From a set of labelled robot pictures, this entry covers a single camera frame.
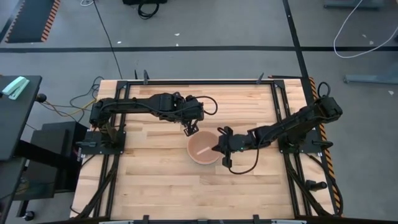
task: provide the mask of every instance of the caster wheel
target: caster wheel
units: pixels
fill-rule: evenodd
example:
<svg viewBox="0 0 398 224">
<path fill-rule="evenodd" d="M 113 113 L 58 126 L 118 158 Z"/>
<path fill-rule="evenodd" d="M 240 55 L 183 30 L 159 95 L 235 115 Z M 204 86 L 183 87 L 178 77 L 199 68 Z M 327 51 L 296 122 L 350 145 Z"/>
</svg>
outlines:
<svg viewBox="0 0 398 224">
<path fill-rule="evenodd" d="M 35 218 L 35 213 L 34 212 L 31 212 L 31 211 L 28 211 L 28 212 L 26 212 L 25 213 L 25 215 L 23 216 L 23 218 L 24 218 L 24 220 L 25 221 L 31 221 L 31 220 L 33 220 L 34 218 Z"/>
</svg>

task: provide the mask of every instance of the black floor stripe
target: black floor stripe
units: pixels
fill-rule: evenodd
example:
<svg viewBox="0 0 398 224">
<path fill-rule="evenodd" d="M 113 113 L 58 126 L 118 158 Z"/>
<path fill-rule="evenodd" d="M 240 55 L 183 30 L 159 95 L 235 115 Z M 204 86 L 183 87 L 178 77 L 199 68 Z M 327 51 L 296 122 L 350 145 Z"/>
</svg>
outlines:
<svg viewBox="0 0 398 224">
<path fill-rule="evenodd" d="M 338 47 L 339 52 L 362 52 L 369 47 Z M 302 52 L 332 52 L 333 47 L 301 47 Z M 186 46 L 186 47 L 115 47 L 115 52 L 196 52 L 196 51 L 276 51 L 295 52 L 288 46 Z M 378 52 L 398 52 L 398 46 L 381 47 Z M 0 53 L 90 53 L 112 52 L 110 47 L 0 48 Z"/>
<path fill-rule="evenodd" d="M 114 47 L 115 52 L 294 51 L 284 46 Z M 0 53 L 112 52 L 110 47 L 0 48 Z"/>
<path fill-rule="evenodd" d="M 290 11 L 288 0 L 283 0 L 287 23 L 289 24 L 290 34 L 292 35 L 293 45 L 296 51 L 298 65 L 300 67 L 301 76 L 308 78 L 307 67 L 305 66 L 303 52 L 301 51 L 299 37 L 297 36 L 296 27 L 294 26 L 293 15 Z"/>
<path fill-rule="evenodd" d="M 22 2 L 24 0 L 19 0 L 17 5 L 15 6 L 14 10 L 12 11 L 10 17 L 8 18 L 6 25 L 4 25 L 4 27 L 2 28 L 2 31 L 0 32 L 0 43 L 2 42 L 2 40 L 4 39 L 4 37 L 7 34 L 8 29 L 10 28 L 12 22 L 14 22 L 15 16 L 17 15 L 19 8 L 22 5 Z"/>
</svg>

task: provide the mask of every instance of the black metal frame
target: black metal frame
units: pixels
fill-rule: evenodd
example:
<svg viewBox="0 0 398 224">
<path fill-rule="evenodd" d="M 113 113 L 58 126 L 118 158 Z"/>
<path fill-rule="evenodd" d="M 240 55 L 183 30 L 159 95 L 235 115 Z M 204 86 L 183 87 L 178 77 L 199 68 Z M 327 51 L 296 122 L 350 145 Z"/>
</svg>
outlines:
<svg viewBox="0 0 398 224">
<path fill-rule="evenodd" d="M 274 102 L 274 109 L 275 109 L 275 113 L 277 115 L 277 120 L 278 121 L 282 120 L 278 96 L 277 96 L 277 87 L 280 88 L 280 92 L 282 93 L 282 100 L 284 102 L 284 109 L 285 109 L 286 115 L 290 116 L 289 102 L 287 102 L 287 94 L 286 94 L 286 90 L 284 88 L 283 80 L 263 80 L 261 82 L 259 82 L 259 80 L 164 80 L 164 81 L 157 81 L 157 80 L 124 81 L 124 80 L 122 80 L 122 81 L 118 81 L 118 84 L 116 85 L 117 88 L 116 88 L 116 92 L 115 92 L 115 99 L 118 99 L 120 97 L 121 90 L 123 88 L 125 89 L 124 98 L 128 98 L 130 89 L 134 85 L 269 85 L 271 88 L 271 92 L 272 92 L 272 99 Z M 116 115 L 113 115 L 113 117 L 111 118 L 112 125 L 114 125 L 115 117 L 116 117 Z M 126 121 L 126 115 L 122 114 L 120 124 L 119 124 L 119 127 L 122 129 L 121 131 L 123 131 L 123 129 L 124 129 L 125 121 Z M 120 155 L 114 155 L 113 162 L 116 163 L 116 171 L 118 168 L 117 164 L 119 162 L 119 157 L 120 157 Z M 295 158 L 296 158 L 297 172 L 298 172 L 300 178 L 302 180 L 304 180 L 303 172 L 302 172 L 302 165 L 301 165 L 299 155 L 295 155 Z M 284 154 L 284 160 L 286 161 L 287 159 L 290 159 L 289 155 Z M 106 173 L 107 173 L 108 163 L 109 163 L 109 156 L 104 155 L 98 186 L 101 186 L 103 184 L 104 177 L 106 176 Z M 295 191 L 294 182 L 288 173 L 287 173 L 287 177 L 288 177 L 288 183 L 289 183 L 290 198 L 292 201 L 292 209 L 293 209 L 294 215 L 296 217 L 296 216 L 300 215 L 299 203 L 297 201 L 297 194 Z M 105 210 L 105 217 L 107 217 L 107 218 L 111 217 L 115 185 L 116 185 L 116 175 L 110 182 L 108 201 L 106 203 L 106 210 Z M 303 198 L 303 199 L 306 204 L 306 206 L 305 206 L 306 215 L 311 215 L 311 209 L 309 207 L 309 203 L 306 201 L 305 198 Z M 101 208 L 101 199 L 96 204 L 93 217 L 95 217 L 95 218 L 99 217 L 100 208 Z M 187 222 L 187 220 L 171 220 L 171 222 L 179 222 L 179 221 Z M 234 222 L 234 223 L 245 223 L 245 222 L 252 223 L 252 220 L 229 220 L 229 221 Z"/>
<path fill-rule="evenodd" d="M 307 78 L 299 78 L 302 82 L 304 93 L 305 93 L 305 98 L 307 103 L 311 103 L 313 101 L 312 98 L 312 92 L 311 92 L 311 87 L 309 83 L 309 79 Z M 115 97 L 119 98 L 121 94 L 121 90 L 124 88 L 125 93 L 124 93 L 124 98 L 127 98 L 130 93 L 130 89 L 134 85 L 270 85 L 271 87 L 271 92 L 272 92 L 272 99 L 274 102 L 274 109 L 275 113 L 277 116 L 277 120 L 281 121 L 282 120 L 282 113 L 280 110 L 279 106 L 279 101 L 278 101 L 278 96 L 277 96 L 277 89 L 280 88 L 280 93 L 282 96 L 282 101 L 284 104 L 284 110 L 286 116 L 290 116 L 290 106 L 289 102 L 287 101 L 287 93 L 284 85 L 283 80 L 264 80 L 259 82 L 259 80 L 135 80 L 135 81 L 118 81 L 117 84 L 117 89 L 116 89 L 116 94 Z M 114 125 L 115 121 L 115 115 L 111 118 L 111 124 Z M 126 115 L 122 114 L 121 115 L 121 121 L 120 121 L 120 128 L 124 128 L 124 124 L 126 121 Z M 114 155 L 114 163 L 116 163 L 116 171 L 118 168 L 118 162 L 119 162 L 119 157 L 120 155 Z M 301 160 L 300 160 L 300 155 L 299 154 L 294 154 L 295 158 L 295 163 L 296 163 L 296 170 L 299 178 L 301 180 L 304 180 L 303 176 L 303 170 L 302 170 L 302 165 L 301 165 Z M 322 155 L 322 164 L 328 168 L 325 160 L 325 155 Z M 101 168 L 101 177 L 100 180 L 103 180 L 104 177 L 106 176 L 106 169 L 108 167 L 108 162 L 109 162 L 109 156 L 104 155 L 103 159 L 103 166 Z M 289 154 L 284 153 L 284 162 L 285 166 L 287 168 L 288 163 L 291 164 L 290 161 L 290 156 Z M 300 214 L 299 210 L 299 205 L 297 201 L 297 194 L 295 191 L 295 185 L 290 177 L 290 175 L 287 173 L 287 178 L 288 178 L 288 184 L 289 184 L 289 192 L 290 192 L 290 198 L 292 201 L 292 210 L 294 213 L 294 217 L 296 220 L 304 220 L 308 221 L 310 223 L 379 223 L 379 220 L 362 220 L 362 219 L 354 219 L 354 218 L 341 218 L 341 217 L 314 217 L 311 214 L 311 206 L 307 199 L 303 197 L 303 202 L 304 202 L 304 207 L 305 207 L 305 215 Z M 101 201 L 98 201 L 96 207 L 95 207 L 95 212 L 93 214 L 93 218 L 84 218 L 84 219 L 71 219 L 67 220 L 64 222 L 57 222 L 57 223 L 98 223 L 98 222 L 105 222 L 105 221 L 111 221 L 111 212 L 112 212 L 112 205 L 113 205 L 113 198 L 114 198 L 114 191 L 115 191 L 115 186 L 116 186 L 116 175 L 110 182 L 110 187 L 109 187 L 109 194 L 107 198 L 107 203 L 106 203 L 106 210 L 105 210 L 105 216 L 99 217 L 99 212 L 100 212 L 100 205 Z M 334 201 L 334 198 L 332 197 L 333 193 L 331 191 L 331 187 L 329 187 L 330 195 L 331 195 L 331 202 L 333 204 L 333 208 L 335 211 L 337 210 L 336 204 Z M 133 221 L 134 223 L 138 224 L 148 224 L 148 223 L 156 223 L 156 224 L 170 224 L 170 223 L 191 223 L 191 224 L 200 224 L 200 223 L 217 223 L 219 224 L 219 220 L 149 220 L 148 215 L 144 215 L 142 220 L 130 220 Z M 255 223 L 255 224 L 260 224 L 260 223 L 276 223 L 276 220 L 270 220 L 270 219 L 259 219 L 259 215 L 253 215 L 253 219 L 251 220 L 223 220 L 223 223 L 230 223 L 230 224 L 249 224 L 249 223 Z"/>
</svg>

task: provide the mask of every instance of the green object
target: green object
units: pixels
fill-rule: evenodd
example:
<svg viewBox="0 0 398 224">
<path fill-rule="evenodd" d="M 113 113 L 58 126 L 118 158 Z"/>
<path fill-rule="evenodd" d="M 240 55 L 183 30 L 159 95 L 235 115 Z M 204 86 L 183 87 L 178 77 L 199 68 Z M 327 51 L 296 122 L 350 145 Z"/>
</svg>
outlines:
<svg viewBox="0 0 398 224">
<path fill-rule="evenodd" d="M 8 86 L 6 86 L 2 93 L 8 95 L 8 98 L 12 100 L 16 100 L 20 93 L 24 91 L 25 87 L 29 83 L 29 80 L 25 77 L 18 77 L 14 81 L 12 81 Z"/>
</svg>

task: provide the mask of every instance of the cable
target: cable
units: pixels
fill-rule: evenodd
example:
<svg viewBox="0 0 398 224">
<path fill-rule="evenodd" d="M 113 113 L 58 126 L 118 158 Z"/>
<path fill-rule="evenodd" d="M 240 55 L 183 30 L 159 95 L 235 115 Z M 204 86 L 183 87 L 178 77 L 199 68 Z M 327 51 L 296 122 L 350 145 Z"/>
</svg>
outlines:
<svg viewBox="0 0 398 224">
<path fill-rule="evenodd" d="M 98 10 L 98 8 L 97 8 L 97 4 L 95 3 L 95 1 L 93 1 L 93 3 L 94 3 L 94 6 L 95 6 L 95 10 L 97 11 L 99 20 L 101 21 L 102 27 L 104 28 L 106 37 L 108 38 L 109 45 L 111 46 L 111 50 L 112 50 L 112 54 L 113 54 L 114 60 L 115 60 L 115 62 L 116 62 L 116 65 L 118 66 L 118 71 L 119 71 L 120 79 L 123 79 L 122 72 L 120 71 L 120 66 L 119 66 L 118 58 L 116 58 L 116 54 L 114 53 L 114 49 L 113 49 L 113 46 L 112 46 L 111 38 L 109 38 L 108 31 L 106 31 L 104 22 L 102 21 L 102 17 L 101 17 L 100 12 L 99 12 L 99 10 Z"/>
<path fill-rule="evenodd" d="M 311 158 L 313 161 L 315 161 L 323 169 L 323 171 L 325 172 L 326 176 L 330 179 L 331 184 L 335 187 L 335 189 L 337 191 L 337 195 L 340 198 L 340 208 L 338 210 L 337 215 L 341 216 L 343 214 L 343 196 L 341 195 L 340 189 L 337 186 L 336 179 L 330 175 L 330 173 L 326 170 L 326 168 L 322 165 L 322 163 L 317 158 L 315 158 L 315 157 L 313 157 L 313 156 L 311 156 L 311 155 L 309 155 L 307 153 L 305 153 L 305 154 L 309 158 Z"/>
<path fill-rule="evenodd" d="M 69 209 L 73 212 L 75 212 L 77 215 L 80 215 L 80 212 L 77 212 L 75 209 L 72 208 L 72 205 L 69 206 Z"/>
<path fill-rule="evenodd" d="M 81 165 L 80 168 L 82 168 L 84 165 L 86 165 L 87 162 L 90 161 L 90 160 L 91 160 L 92 158 L 94 158 L 94 157 L 95 157 L 95 155 L 92 155 L 91 157 L 89 157 L 84 163 L 82 163 L 82 165 Z M 77 215 L 80 215 L 80 212 L 77 212 L 75 209 L 73 209 L 73 208 L 72 208 L 72 205 L 69 206 L 69 209 L 70 209 L 71 211 L 73 211 L 74 213 L 76 213 Z"/>
<path fill-rule="evenodd" d="M 92 156 L 90 156 L 84 163 L 82 163 L 82 165 L 81 165 L 81 167 L 83 167 L 84 165 L 86 165 L 86 163 L 88 162 L 88 161 L 90 161 L 92 158 L 94 158 L 95 157 L 95 155 L 92 155 Z"/>
<path fill-rule="evenodd" d="M 69 107 L 69 108 L 79 108 L 79 109 L 76 110 L 76 111 L 74 111 L 74 112 L 72 112 L 72 113 L 69 113 L 68 115 L 62 115 L 62 114 L 60 114 L 60 116 L 71 116 L 71 115 L 77 114 L 77 113 L 79 113 L 79 112 L 81 112 L 81 111 L 83 111 L 83 110 L 86 110 L 86 108 L 89 107 L 90 105 L 92 105 L 95 101 L 96 101 L 96 100 L 91 100 L 91 101 L 88 102 L 86 105 L 82 106 L 81 108 L 79 108 L 79 107 L 77 107 L 77 106 L 65 106 L 65 107 Z M 51 106 L 52 108 L 56 108 L 55 105 L 51 104 L 51 103 L 48 102 L 48 101 L 45 101 L 45 102 L 42 103 L 42 104 Z"/>
<path fill-rule="evenodd" d="M 80 5 L 81 5 L 81 6 L 87 7 L 87 6 L 92 5 L 92 4 L 94 3 L 94 0 L 91 0 L 91 2 L 88 3 L 88 4 L 83 4 L 83 2 L 88 2 L 88 0 L 81 0 L 81 2 L 80 2 Z"/>
<path fill-rule="evenodd" d="M 212 97 L 210 97 L 210 96 L 196 96 L 196 97 L 194 97 L 194 98 L 195 98 L 195 99 L 208 98 L 208 99 L 212 100 L 212 101 L 214 102 L 214 104 L 216 105 L 216 109 L 215 109 L 214 112 L 212 112 L 212 113 L 209 113 L 209 112 L 207 112 L 207 111 L 204 111 L 204 112 L 205 112 L 205 114 L 210 115 L 210 116 L 213 116 L 214 114 L 217 113 L 217 111 L 218 111 L 218 104 L 217 104 L 217 102 L 216 102 L 216 100 L 215 100 L 214 98 L 212 98 Z"/>
<path fill-rule="evenodd" d="M 69 117 L 71 117 L 73 120 L 75 120 L 76 122 L 80 122 L 80 121 L 83 119 L 84 115 L 85 115 L 84 110 L 91 111 L 91 110 L 88 110 L 87 107 L 89 107 L 90 105 L 92 105 L 92 104 L 95 103 L 95 101 L 96 101 L 96 97 L 94 96 L 94 93 L 95 93 L 96 91 L 98 91 L 98 88 L 100 87 L 100 84 L 96 84 L 96 82 L 97 82 L 98 79 L 104 80 L 104 78 L 103 78 L 102 76 L 97 76 L 97 77 L 93 80 L 93 83 L 91 84 L 90 89 L 87 91 L 87 93 L 82 94 L 82 95 L 75 96 L 75 97 L 73 97 L 72 99 L 70 99 L 70 101 L 69 101 L 70 106 L 53 105 L 53 104 L 51 104 L 51 103 L 48 102 L 48 101 L 45 101 L 45 102 L 41 103 L 41 105 L 44 106 L 44 107 L 46 107 L 45 105 L 51 106 L 53 109 L 50 109 L 50 108 L 48 108 L 48 107 L 46 107 L 46 108 L 47 108 L 48 110 L 51 110 L 51 111 L 56 112 L 56 113 L 57 113 L 58 115 L 60 115 L 61 117 L 67 117 L 67 116 L 69 116 Z M 93 100 L 91 100 L 90 102 L 88 102 L 86 105 L 84 105 L 84 106 L 82 106 L 82 107 L 78 107 L 78 106 L 76 106 L 76 105 L 73 104 L 73 101 L 74 101 L 74 100 L 76 100 L 76 99 L 78 99 L 78 98 L 81 98 L 81 97 L 84 97 L 84 96 L 88 96 L 88 95 L 90 94 L 90 92 L 91 92 L 91 95 L 92 95 L 92 97 L 93 97 Z M 66 113 L 66 112 L 64 112 L 64 111 L 58 110 L 57 107 L 77 108 L 78 110 L 76 110 L 76 111 L 74 111 L 74 112 L 72 112 L 72 113 Z M 79 112 L 82 112 L 82 115 L 80 116 L 79 120 L 76 120 L 75 118 L 72 117 L 72 115 L 77 114 L 77 113 L 79 113 Z"/>
<path fill-rule="evenodd" d="M 248 169 L 248 170 L 246 170 L 246 171 L 243 171 L 243 172 L 235 172 L 235 171 L 232 171 L 231 168 L 228 168 L 228 170 L 229 170 L 231 173 L 237 174 L 237 175 L 247 174 L 248 172 L 254 170 L 254 168 L 256 168 L 256 166 L 257 166 L 257 163 L 259 162 L 259 155 L 260 155 L 260 145 L 261 145 L 261 142 L 263 142 L 263 140 L 266 138 L 266 136 L 267 136 L 267 135 L 265 134 L 265 135 L 260 139 L 259 144 L 258 144 L 257 147 L 256 147 L 256 149 L 257 149 L 256 161 L 254 162 L 254 165 L 253 165 L 250 169 Z"/>
<path fill-rule="evenodd" d="M 260 154 L 260 149 L 257 147 L 256 161 L 254 162 L 254 165 L 253 165 L 250 169 L 248 169 L 248 170 L 246 170 L 246 171 L 243 171 L 243 172 L 235 172 L 235 171 L 232 171 L 231 168 L 228 168 L 228 170 L 229 170 L 231 173 L 237 174 L 237 175 L 247 174 L 248 172 L 250 172 L 250 171 L 254 170 L 254 168 L 256 168 L 257 163 L 258 163 L 258 161 L 259 161 L 259 154 Z"/>
<path fill-rule="evenodd" d="M 53 109 L 51 109 L 51 108 L 46 107 L 46 105 L 43 104 L 43 103 L 41 103 L 40 105 L 44 106 L 46 109 L 48 109 L 48 110 L 50 110 L 50 111 L 55 111 L 55 112 L 56 112 L 58 115 L 60 115 L 60 116 L 62 116 L 61 114 L 68 115 L 69 117 L 71 117 L 71 119 L 73 119 L 74 121 L 77 122 L 77 120 L 76 120 L 74 117 L 70 116 L 69 114 L 67 114 L 67 113 L 65 113 L 65 112 L 63 112 L 63 111 L 57 110 L 55 107 L 53 107 L 53 108 L 54 108 L 54 110 L 53 110 Z"/>
<path fill-rule="evenodd" d="M 358 56 L 367 54 L 367 53 L 369 53 L 369 52 L 372 52 L 372 51 L 374 51 L 374 50 L 377 50 L 377 49 L 381 48 L 382 46 L 384 46 L 386 43 L 388 43 L 392 38 L 394 38 L 395 34 L 396 34 L 397 31 L 398 31 L 398 26 L 397 26 L 397 28 L 396 28 L 395 31 L 392 33 L 392 35 L 391 35 L 390 38 L 388 38 L 384 43 L 382 43 L 382 44 L 379 45 L 378 47 L 375 47 L 375 48 L 373 48 L 373 49 L 371 49 L 371 50 L 368 50 L 368 51 L 366 51 L 366 52 L 362 52 L 362 53 L 360 53 L 360 54 L 351 55 L 351 56 L 342 56 L 342 55 L 340 55 L 340 54 L 337 52 L 337 50 L 336 50 L 336 40 L 337 40 L 338 36 L 340 35 L 341 31 L 343 30 L 344 26 L 346 25 L 347 20 L 351 17 L 351 15 L 354 13 L 354 11 L 358 8 L 358 6 L 359 6 L 362 2 L 363 2 L 363 0 L 360 0 L 360 2 L 358 3 L 358 5 L 357 5 L 357 6 L 351 11 L 351 13 L 347 16 L 347 18 L 345 19 L 345 21 L 344 21 L 343 24 L 341 25 L 340 30 L 337 32 L 337 35 L 336 35 L 335 39 L 333 40 L 333 49 L 335 50 L 335 54 L 336 54 L 337 56 L 341 57 L 341 58 L 355 58 L 355 57 L 358 57 Z"/>
<path fill-rule="evenodd" d="M 53 182 L 49 182 L 49 183 L 38 183 L 38 185 L 47 185 L 47 184 L 53 184 L 53 183 L 55 183 L 55 182 L 53 181 Z M 15 193 L 14 193 L 14 192 L 9 193 L 9 194 L 7 194 L 6 196 L 1 197 L 1 198 L 0 198 L 0 201 L 3 200 L 3 199 L 5 199 L 6 197 L 12 195 L 12 194 L 16 194 L 16 193 L 18 193 L 18 192 L 27 190 L 27 189 L 29 189 L 29 188 L 30 188 L 30 187 L 25 187 L 25 188 L 23 188 L 23 189 L 19 189 L 19 190 L 15 191 Z"/>
<path fill-rule="evenodd" d="M 47 103 L 46 101 L 43 102 L 43 104 L 50 106 L 50 104 Z M 62 108 L 76 108 L 76 106 L 65 106 L 65 105 L 54 105 L 54 104 L 53 104 L 53 106 L 54 107 L 62 107 Z M 82 110 L 85 110 L 85 111 L 91 111 L 90 109 L 87 109 L 87 108 L 79 108 L 79 109 L 82 109 Z"/>
<path fill-rule="evenodd" d="M 25 123 L 26 126 L 32 128 L 33 130 L 37 131 L 37 129 L 33 128 L 32 126 L 30 126 L 28 123 Z"/>
<path fill-rule="evenodd" d="M 319 90 L 321 89 L 322 85 L 325 85 L 328 88 L 328 91 L 327 91 L 326 95 L 323 95 L 323 96 L 329 96 L 329 94 L 330 94 L 330 85 L 327 82 L 321 82 L 321 83 L 319 83 L 318 90 L 317 90 L 319 98 L 323 97 L 323 96 L 321 96 L 321 94 L 319 92 Z"/>
<path fill-rule="evenodd" d="M 192 108 L 199 107 L 199 106 L 189 106 L 189 107 L 187 107 L 187 108 L 182 108 L 182 109 L 180 109 L 180 110 L 176 110 L 176 111 L 171 111 L 171 112 L 169 112 L 169 111 L 157 110 L 157 109 L 155 109 L 155 108 L 153 108 L 153 107 L 151 107 L 151 106 L 145 105 L 145 104 L 143 104 L 143 103 L 137 103 L 137 102 L 131 102 L 131 103 L 130 103 L 130 102 L 128 102 L 128 103 L 114 102 L 114 103 L 110 103 L 110 104 L 107 104 L 107 105 L 101 107 L 101 109 L 100 109 L 99 112 L 101 112 L 101 111 L 104 110 L 105 108 L 107 108 L 107 107 L 109 107 L 109 106 L 112 106 L 112 105 L 139 105 L 139 106 L 143 106 L 143 107 L 145 107 L 145 108 L 148 108 L 148 109 L 150 109 L 151 111 L 155 111 L 155 112 L 162 113 L 162 114 L 175 114 L 175 113 L 183 112 L 183 111 L 188 110 L 188 109 L 192 109 Z"/>
<path fill-rule="evenodd" d="M 153 11 L 153 12 L 151 12 L 151 13 L 146 13 L 146 12 L 143 12 L 142 11 L 142 7 L 144 6 L 144 4 L 147 2 L 148 0 L 142 0 L 140 3 L 139 3 L 139 5 L 138 5 L 138 16 L 141 18 L 141 19 L 150 19 L 152 16 L 154 16 L 156 13 L 157 13 L 157 11 L 159 10 L 159 3 L 157 2 L 157 3 L 155 3 L 156 4 L 156 8 L 155 8 L 155 10 Z"/>
</svg>

